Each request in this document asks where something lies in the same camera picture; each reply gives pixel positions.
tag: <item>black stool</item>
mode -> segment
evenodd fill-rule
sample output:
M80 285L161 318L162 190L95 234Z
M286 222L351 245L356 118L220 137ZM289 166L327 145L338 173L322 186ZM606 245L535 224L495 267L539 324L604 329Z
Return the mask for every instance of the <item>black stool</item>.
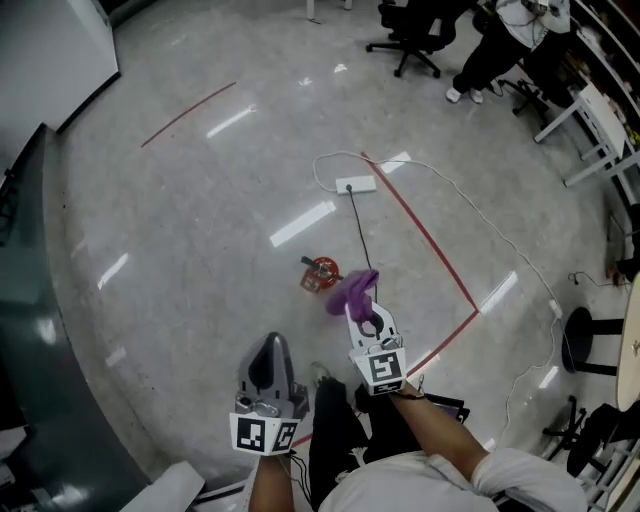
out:
M613 336L621 335L624 320L594 320L587 308L578 308L569 317L564 329L562 343L562 363L570 373L587 372L598 375L618 374L616 366L587 363L593 337L595 335Z

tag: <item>white shirt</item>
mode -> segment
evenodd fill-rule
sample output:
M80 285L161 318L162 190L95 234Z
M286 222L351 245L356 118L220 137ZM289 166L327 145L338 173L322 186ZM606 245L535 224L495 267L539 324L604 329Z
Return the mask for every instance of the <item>white shirt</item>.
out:
M558 15L547 12L544 16L536 16L521 0L498 0L496 11L507 27L509 33L527 48L535 50L545 38L549 30L556 34L565 34L571 29L569 11L570 0L555 0Z
M534 512L585 512L578 482L533 455L505 448L488 455L468 482L453 465L412 452L351 472L322 502L319 512L496 512L500 492Z

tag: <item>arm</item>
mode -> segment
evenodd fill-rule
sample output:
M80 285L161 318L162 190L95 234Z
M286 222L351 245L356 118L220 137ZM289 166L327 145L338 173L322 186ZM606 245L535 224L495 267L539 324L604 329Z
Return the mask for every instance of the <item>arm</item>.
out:
M403 394L419 395L409 383ZM441 455L471 481L474 470L488 455L471 433L429 400L410 400L393 393L389 396L424 452Z
M260 458L249 512L293 512L293 492L287 472L291 473L289 459L277 456Z

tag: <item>black cable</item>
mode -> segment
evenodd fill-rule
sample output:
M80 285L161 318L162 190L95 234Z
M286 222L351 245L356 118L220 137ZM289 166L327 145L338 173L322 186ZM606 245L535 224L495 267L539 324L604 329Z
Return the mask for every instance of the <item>black cable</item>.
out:
M293 475L291 474L291 471L287 471L287 468L286 468L286 466L284 465L284 462L282 462L281 459L278 459L278 460L280 461L280 464L282 465L282 468L284 469L285 473L287 473L287 476L291 479L292 482L295 482L295 483L298 484L298 487L300 487L300 489L302 490L302 494L304 494L304 498L307 500L309 505L311 505L311 498L309 496L307 496L307 490L302 485L300 480L298 480L297 478L294 478Z
M307 493L309 494L309 498L311 498L311 485L310 485L310 478L309 478L309 468L307 468L307 464L304 462L304 460L302 460L300 457L297 457L298 462L300 462L300 464L302 464L302 467L304 468L304 482L307 486Z
M569 281L571 281L573 284L579 285L580 284L578 282L578 276L579 275L585 276L589 281L591 281L593 283L594 286L597 286L598 288L605 288L607 286L615 286L616 285L615 283L596 283L589 274L587 274L586 272L583 272L582 270L578 270L577 272L569 272L569 275L567 276L567 279Z
M289 453L288 457L289 457L289 459L291 459L291 461L293 461L295 463L295 465L300 470L300 480L302 481L302 485L300 484L300 482L298 482L298 485L300 485L300 488L302 489L302 492L304 493L304 497L309 502L309 505L311 505L311 489L309 488L307 465L305 464L304 460L302 460L300 457L296 457L295 455L293 455L291 453Z
M360 233L360 240L362 240L362 247L364 248L364 256L367 258L367 265L369 266L369 270L371 268L371 261L369 260L369 251L367 250L367 243L364 241L364 235L362 234L362 226L360 225L360 216L358 215L358 209L356 208L356 202L353 200L353 192L351 191L351 185L347 185L347 191L349 192L349 197L351 198L351 204L353 205L353 212L356 214L356 221L358 223L358 233ZM375 286L375 302L378 302L378 284Z

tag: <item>power strip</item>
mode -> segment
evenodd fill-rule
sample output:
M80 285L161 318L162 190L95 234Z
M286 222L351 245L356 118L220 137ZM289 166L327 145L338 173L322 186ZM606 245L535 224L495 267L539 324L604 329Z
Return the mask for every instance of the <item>power strip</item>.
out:
M373 176L352 176L351 178L338 178L336 180L336 191L339 196L349 193L347 185L351 185L351 193L375 192L376 180Z

